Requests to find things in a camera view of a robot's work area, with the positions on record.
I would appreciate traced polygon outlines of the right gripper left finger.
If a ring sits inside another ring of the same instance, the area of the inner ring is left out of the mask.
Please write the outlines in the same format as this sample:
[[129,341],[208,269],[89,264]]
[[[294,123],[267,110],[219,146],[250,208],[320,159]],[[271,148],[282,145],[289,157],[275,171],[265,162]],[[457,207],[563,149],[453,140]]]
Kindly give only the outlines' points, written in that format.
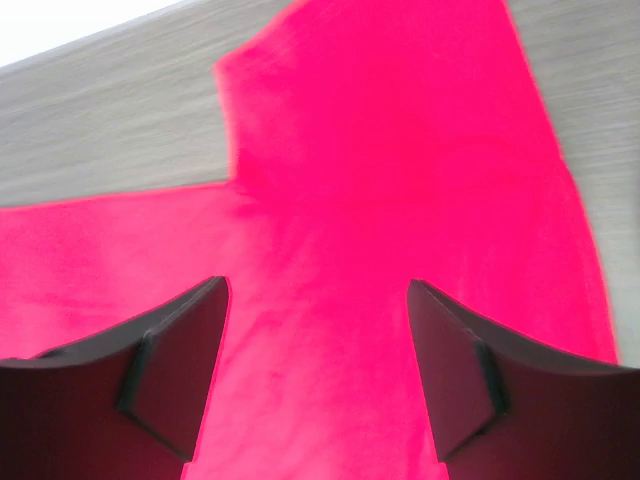
[[223,277],[95,335],[1,363],[5,479],[177,479],[195,454]]

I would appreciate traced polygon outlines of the pink red t shirt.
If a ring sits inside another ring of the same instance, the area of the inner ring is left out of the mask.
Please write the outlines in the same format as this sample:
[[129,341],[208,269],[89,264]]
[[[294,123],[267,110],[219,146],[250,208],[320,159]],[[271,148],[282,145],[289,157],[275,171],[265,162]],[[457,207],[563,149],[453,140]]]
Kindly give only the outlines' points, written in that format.
[[190,479],[443,479],[406,293],[617,359],[603,274],[502,1],[298,1],[215,67],[225,183],[1,213],[1,352],[231,284]]

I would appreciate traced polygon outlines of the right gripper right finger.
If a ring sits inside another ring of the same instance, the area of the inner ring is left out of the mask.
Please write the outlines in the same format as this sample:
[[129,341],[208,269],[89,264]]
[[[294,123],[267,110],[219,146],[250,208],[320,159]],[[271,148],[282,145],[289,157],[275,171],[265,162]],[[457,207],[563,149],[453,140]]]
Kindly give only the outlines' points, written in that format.
[[537,342],[414,280],[410,328],[453,479],[635,479],[639,372]]

